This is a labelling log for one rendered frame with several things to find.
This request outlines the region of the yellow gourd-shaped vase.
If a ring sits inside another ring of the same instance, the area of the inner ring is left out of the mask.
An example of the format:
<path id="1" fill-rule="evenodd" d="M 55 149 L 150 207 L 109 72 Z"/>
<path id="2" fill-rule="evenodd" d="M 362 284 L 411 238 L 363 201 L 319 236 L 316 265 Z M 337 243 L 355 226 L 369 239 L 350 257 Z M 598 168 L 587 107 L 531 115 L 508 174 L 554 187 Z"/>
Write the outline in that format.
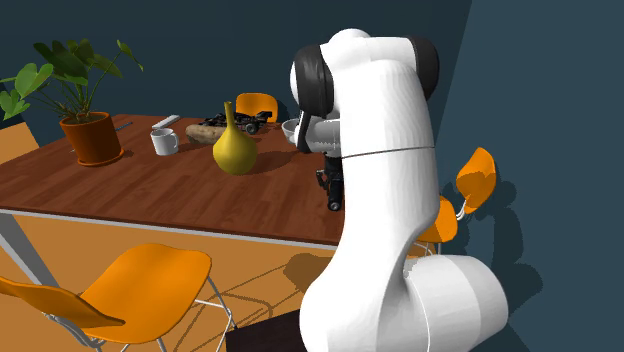
<path id="1" fill-rule="evenodd" d="M 219 168 L 231 175 L 248 173 L 258 155 L 256 143 L 235 123 L 232 103 L 224 103 L 226 129 L 213 146 L 213 158 Z"/>

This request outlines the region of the black toy race car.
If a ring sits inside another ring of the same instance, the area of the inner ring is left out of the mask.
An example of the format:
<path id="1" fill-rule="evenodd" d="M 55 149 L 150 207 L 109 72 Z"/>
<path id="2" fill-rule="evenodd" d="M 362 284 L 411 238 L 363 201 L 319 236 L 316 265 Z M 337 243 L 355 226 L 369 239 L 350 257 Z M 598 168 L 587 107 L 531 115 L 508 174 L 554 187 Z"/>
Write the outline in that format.
<path id="1" fill-rule="evenodd" d="M 250 135 L 256 134 L 273 115 L 271 111 L 261 111 L 254 116 L 235 112 L 234 122 L 236 126 Z M 214 117 L 205 118 L 199 123 L 200 126 L 226 127 L 227 118 L 224 113 L 218 113 Z"/>

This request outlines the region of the wooden table with metal legs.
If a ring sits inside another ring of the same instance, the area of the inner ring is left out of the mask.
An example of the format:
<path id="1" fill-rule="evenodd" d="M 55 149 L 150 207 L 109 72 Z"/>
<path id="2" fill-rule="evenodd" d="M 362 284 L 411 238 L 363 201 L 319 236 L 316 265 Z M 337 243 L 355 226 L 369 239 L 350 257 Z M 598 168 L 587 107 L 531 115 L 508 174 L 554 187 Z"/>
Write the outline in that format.
<path id="1" fill-rule="evenodd" d="M 302 154 L 278 124 L 253 136 L 251 172 L 233 176 L 209 145 L 184 141 L 159 156 L 150 133 L 155 116 L 113 118 L 125 150 L 102 167 L 78 164 L 61 138 L 0 164 L 0 248 L 36 284 L 57 282 L 15 218 L 18 215 L 103 223 L 312 248 L 334 248 L 343 213 L 327 208 L 315 171 L 319 154 Z"/>

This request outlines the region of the potted green plant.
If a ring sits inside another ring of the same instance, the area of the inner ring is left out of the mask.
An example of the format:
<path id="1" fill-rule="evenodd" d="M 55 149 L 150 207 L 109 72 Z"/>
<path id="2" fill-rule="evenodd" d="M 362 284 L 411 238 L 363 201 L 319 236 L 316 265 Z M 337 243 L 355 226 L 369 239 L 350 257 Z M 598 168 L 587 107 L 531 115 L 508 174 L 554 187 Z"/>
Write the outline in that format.
<path id="1" fill-rule="evenodd" d="M 104 77 L 120 78 L 117 59 L 97 54 L 88 39 L 66 43 L 54 40 L 51 45 L 37 42 L 33 47 L 45 63 L 28 63 L 15 76 L 0 81 L 13 84 L 12 89 L 0 91 L 3 118 L 8 120 L 25 112 L 30 107 L 27 100 L 32 98 L 58 115 L 59 125 L 80 165 L 100 167 L 121 159 L 125 150 L 111 115 L 92 107 L 102 80 L 89 82 L 94 69 L 101 70 Z"/>

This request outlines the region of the dark robot stand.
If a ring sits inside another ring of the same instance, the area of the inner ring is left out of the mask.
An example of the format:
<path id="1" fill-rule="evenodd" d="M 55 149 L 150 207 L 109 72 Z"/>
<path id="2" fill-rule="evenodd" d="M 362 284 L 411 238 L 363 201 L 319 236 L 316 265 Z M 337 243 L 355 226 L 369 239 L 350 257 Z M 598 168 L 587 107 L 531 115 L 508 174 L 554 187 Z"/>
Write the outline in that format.
<path id="1" fill-rule="evenodd" d="M 226 352 L 307 352 L 300 333 L 299 310 L 228 332 Z"/>

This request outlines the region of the white mug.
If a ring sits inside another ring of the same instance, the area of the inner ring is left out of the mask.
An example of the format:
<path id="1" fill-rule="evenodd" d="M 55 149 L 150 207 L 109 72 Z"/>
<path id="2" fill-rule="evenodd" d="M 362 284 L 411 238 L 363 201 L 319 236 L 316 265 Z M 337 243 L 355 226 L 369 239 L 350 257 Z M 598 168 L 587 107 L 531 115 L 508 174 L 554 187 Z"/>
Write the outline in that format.
<path id="1" fill-rule="evenodd" d="M 157 155 L 168 156 L 178 152 L 179 137 L 171 128 L 155 129 L 150 136 Z"/>

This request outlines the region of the brown potato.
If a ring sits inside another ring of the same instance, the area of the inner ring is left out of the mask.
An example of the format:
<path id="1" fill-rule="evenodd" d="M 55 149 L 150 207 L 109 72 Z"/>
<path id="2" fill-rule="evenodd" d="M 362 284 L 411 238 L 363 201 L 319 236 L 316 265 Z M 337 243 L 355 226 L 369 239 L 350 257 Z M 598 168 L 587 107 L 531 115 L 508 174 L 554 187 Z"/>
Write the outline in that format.
<path id="1" fill-rule="evenodd" d="M 214 145 L 225 130 L 220 126 L 192 124 L 186 127 L 185 133 L 191 143 Z"/>

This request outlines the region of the orange chair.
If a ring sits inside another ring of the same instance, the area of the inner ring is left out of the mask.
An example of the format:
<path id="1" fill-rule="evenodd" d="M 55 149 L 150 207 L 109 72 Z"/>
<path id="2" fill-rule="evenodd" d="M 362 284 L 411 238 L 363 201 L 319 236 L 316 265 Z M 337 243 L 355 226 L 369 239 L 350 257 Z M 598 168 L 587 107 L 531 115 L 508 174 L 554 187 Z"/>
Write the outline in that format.
<path id="1" fill-rule="evenodd" d="M 492 155 L 478 147 L 456 176 L 455 186 L 463 197 L 456 210 L 443 195 L 435 222 L 413 243 L 408 259 L 436 254 L 464 254 L 470 240 L 467 223 L 471 215 L 492 195 L 497 172 Z"/>
<path id="2" fill-rule="evenodd" d="M 17 297 L 63 326 L 83 346 L 128 348 L 170 332 L 211 281 L 212 259 L 197 250 L 143 244 L 120 255 L 84 292 L 19 283 L 0 276 L 0 294 Z"/>
<path id="3" fill-rule="evenodd" d="M 237 96 L 235 110 L 250 116 L 255 116 L 261 111 L 270 111 L 272 116 L 268 118 L 269 123 L 275 123 L 278 118 L 277 100 L 265 93 L 241 93 Z"/>

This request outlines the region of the white bowl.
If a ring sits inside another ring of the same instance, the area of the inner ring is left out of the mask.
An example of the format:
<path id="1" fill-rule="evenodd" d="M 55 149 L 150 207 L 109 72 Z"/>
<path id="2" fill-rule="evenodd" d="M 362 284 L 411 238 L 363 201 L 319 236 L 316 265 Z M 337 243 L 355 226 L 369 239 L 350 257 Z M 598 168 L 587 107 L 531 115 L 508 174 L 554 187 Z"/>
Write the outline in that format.
<path id="1" fill-rule="evenodd" d="M 286 137 L 286 140 L 294 145 L 297 144 L 299 122 L 300 120 L 298 118 L 294 118 L 284 121 L 281 124 L 281 128 Z"/>

